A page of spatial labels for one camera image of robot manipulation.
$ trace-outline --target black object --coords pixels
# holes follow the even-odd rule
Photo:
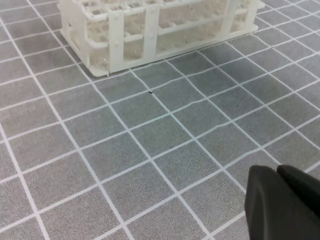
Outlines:
[[[320,240],[320,181],[288,165],[249,170],[250,240]]]

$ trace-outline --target white plastic test tube rack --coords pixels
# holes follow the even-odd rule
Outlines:
[[[96,77],[258,29],[260,0],[60,0],[61,33]]]

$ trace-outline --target black plastic object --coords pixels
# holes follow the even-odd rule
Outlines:
[[[291,166],[278,172],[249,170],[244,208],[250,240],[320,240],[320,218],[312,209],[319,210],[320,182]]]

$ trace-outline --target grid mat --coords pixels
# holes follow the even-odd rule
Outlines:
[[[250,166],[320,179],[320,1],[94,77],[56,1],[0,0],[0,240],[248,240]]]

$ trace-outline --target floor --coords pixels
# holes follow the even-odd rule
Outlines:
[[[320,179],[320,0],[93,77],[57,2],[0,0],[0,240],[248,240],[251,165]]]

